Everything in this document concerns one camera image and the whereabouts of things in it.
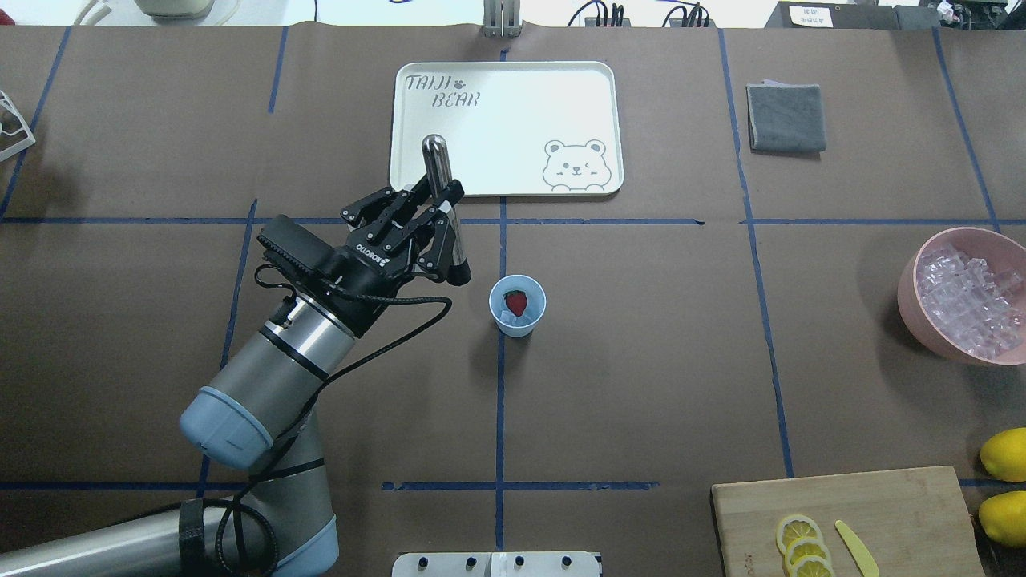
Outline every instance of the white cup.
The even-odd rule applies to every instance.
[[[506,294],[522,291],[527,297],[527,308],[521,316],[515,316],[506,306]],[[535,330],[535,325],[545,314],[545,291],[537,280],[522,274],[511,274],[499,279],[488,294],[488,308],[496,324],[508,337],[524,337]]]

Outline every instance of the white bracket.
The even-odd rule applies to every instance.
[[[484,0],[484,30],[488,38],[520,36],[520,0]]]
[[[404,553],[392,577],[601,577],[601,559],[587,551]]]
[[[22,113],[14,108],[7,94],[0,90],[0,161],[36,144],[36,137],[29,129]]]

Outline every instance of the blue joint cap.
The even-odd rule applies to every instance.
[[[179,419],[186,438],[219,463],[248,469],[274,445],[252,413],[224,392],[203,387]]]
[[[278,562],[274,577],[310,577],[327,572],[339,559],[336,515],[309,541]]]

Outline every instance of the knife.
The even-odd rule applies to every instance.
[[[880,577],[880,570],[876,567],[876,562],[873,561],[873,555],[869,553],[869,549],[866,548],[866,544],[859,539],[859,536],[852,531],[843,521],[838,521],[834,524],[837,528],[837,533],[840,534],[840,538],[844,540],[844,544],[847,545],[847,550],[852,552],[852,556],[855,557],[855,564],[859,566],[859,571],[862,572],[862,577]]]

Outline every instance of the bowl of ice cubes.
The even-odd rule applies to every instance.
[[[986,367],[1026,362],[1026,248],[982,228],[934,235],[898,283],[898,309],[937,354]]]

